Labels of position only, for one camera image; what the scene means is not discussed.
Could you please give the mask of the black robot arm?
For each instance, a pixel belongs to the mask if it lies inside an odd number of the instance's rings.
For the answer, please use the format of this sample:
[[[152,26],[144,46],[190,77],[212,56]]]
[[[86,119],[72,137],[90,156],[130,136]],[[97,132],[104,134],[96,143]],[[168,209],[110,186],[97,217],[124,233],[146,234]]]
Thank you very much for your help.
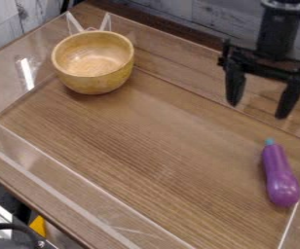
[[[300,100],[300,51],[295,48],[300,27],[300,0],[261,0],[265,8],[257,41],[224,41],[219,65],[225,71],[225,99],[236,106],[243,98],[247,74],[287,83],[275,116],[285,119]]]

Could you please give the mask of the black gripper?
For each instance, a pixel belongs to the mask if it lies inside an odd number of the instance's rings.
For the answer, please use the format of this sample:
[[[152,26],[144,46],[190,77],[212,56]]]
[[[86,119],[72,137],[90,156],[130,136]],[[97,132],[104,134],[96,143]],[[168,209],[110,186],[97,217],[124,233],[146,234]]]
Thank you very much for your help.
[[[225,98],[232,106],[243,98],[247,74],[287,83],[275,112],[277,119],[287,119],[300,100],[300,60],[271,60],[225,40],[219,65],[225,71]]]

